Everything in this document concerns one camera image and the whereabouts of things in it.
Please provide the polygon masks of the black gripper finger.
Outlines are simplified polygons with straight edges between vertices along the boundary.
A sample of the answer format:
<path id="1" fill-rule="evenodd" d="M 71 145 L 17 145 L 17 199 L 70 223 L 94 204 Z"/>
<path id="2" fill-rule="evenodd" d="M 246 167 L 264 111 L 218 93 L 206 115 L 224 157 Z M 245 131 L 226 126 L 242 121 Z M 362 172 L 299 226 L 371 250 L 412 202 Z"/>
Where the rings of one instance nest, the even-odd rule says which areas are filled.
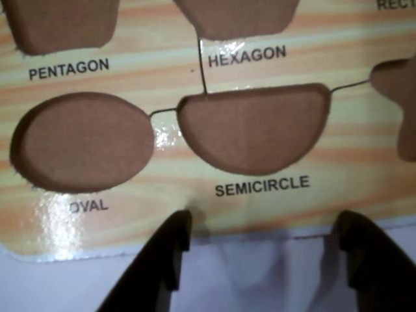
<path id="1" fill-rule="evenodd" d="M 179 289 L 182 255 L 190 250 L 192 214 L 176 211 L 144 245 L 99 311 L 169 311 Z"/>
<path id="2" fill-rule="evenodd" d="M 415 311 L 415 263 L 371 219 L 353 211 L 337 217 L 346 252 L 348 286 L 358 311 Z"/>

